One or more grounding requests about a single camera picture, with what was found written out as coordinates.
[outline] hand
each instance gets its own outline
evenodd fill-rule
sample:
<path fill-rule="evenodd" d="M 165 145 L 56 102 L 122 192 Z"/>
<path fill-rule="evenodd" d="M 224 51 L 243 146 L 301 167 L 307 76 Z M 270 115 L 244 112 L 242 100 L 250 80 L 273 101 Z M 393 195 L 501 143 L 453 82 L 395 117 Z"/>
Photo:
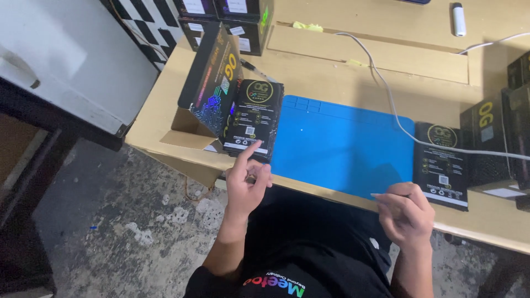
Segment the hand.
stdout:
<path fill-rule="evenodd" d="M 404 253 L 432 252 L 430 236 L 435 211 L 418 185 L 397 183 L 385 194 L 374 197 L 379 207 L 379 222 L 392 242 Z"/>
<path fill-rule="evenodd" d="M 261 203 L 265 189 L 272 187 L 270 164 L 261 164 L 255 160 L 248 160 L 258 149 L 261 141 L 256 141 L 241 152 L 234 167 L 226 170 L 226 188 L 228 191 L 228 205 L 225 217 L 237 221 L 246 221 L 249 214 Z M 249 175 L 256 176 L 256 183 L 247 183 Z"/>

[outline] circuit board graphic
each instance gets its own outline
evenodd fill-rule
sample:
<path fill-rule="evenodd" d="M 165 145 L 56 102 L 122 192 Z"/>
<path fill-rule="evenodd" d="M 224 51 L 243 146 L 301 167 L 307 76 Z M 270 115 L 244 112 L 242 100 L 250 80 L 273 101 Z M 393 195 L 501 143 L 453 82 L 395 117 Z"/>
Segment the circuit board graphic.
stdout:
<path fill-rule="evenodd" d="M 190 107 L 191 112 L 216 135 L 220 135 L 223 128 L 223 115 L 221 113 L 221 86 L 215 87 L 214 95 L 202 107 Z"/>

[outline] stained floor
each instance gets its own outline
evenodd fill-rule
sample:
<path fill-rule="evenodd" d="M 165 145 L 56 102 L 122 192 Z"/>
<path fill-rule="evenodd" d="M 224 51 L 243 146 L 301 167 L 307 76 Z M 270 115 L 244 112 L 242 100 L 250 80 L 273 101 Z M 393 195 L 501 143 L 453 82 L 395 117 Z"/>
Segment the stained floor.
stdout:
<path fill-rule="evenodd" d="M 185 176 L 127 145 L 80 140 L 34 213 L 57 297 L 182 297 L 226 206 L 214 188 L 184 196 Z M 207 191 L 189 180 L 189 197 Z M 497 256 L 431 237 L 435 297 L 476 297 Z M 399 249 L 392 247 L 395 260 Z M 507 297 L 528 297 L 516 282 Z"/>

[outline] blue silicone mat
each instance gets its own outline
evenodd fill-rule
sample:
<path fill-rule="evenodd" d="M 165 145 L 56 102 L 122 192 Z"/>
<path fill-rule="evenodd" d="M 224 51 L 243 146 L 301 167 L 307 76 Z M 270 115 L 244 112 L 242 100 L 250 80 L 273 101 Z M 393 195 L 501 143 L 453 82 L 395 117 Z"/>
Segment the blue silicone mat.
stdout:
<path fill-rule="evenodd" d="M 399 117 L 414 135 L 414 121 Z M 287 95 L 272 173 L 372 199 L 412 181 L 414 141 L 391 114 Z"/>

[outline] cardboard flap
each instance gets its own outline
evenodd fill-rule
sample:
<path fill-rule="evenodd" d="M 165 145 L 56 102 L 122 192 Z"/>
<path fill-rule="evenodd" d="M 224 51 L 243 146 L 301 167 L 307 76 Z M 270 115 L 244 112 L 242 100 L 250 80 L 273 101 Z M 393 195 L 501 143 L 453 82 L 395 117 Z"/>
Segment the cardboard flap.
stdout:
<path fill-rule="evenodd" d="M 359 40 L 370 51 L 377 68 L 468 83 L 466 55 L 361 38 Z M 370 64 L 366 52 L 349 36 L 282 25 L 274 26 L 267 48 L 337 62 L 352 59 L 365 66 Z"/>
<path fill-rule="evenodd" d="M 176 130 L 170 130 L 160 140 L 160 142 L 175 146 L 182 146 L 187 148 L 203 150 L 206 146 L 210 145 L 216 140 L 216 138 L 199 136 L 194 134 L 188 134 L 178 132 Z"/>

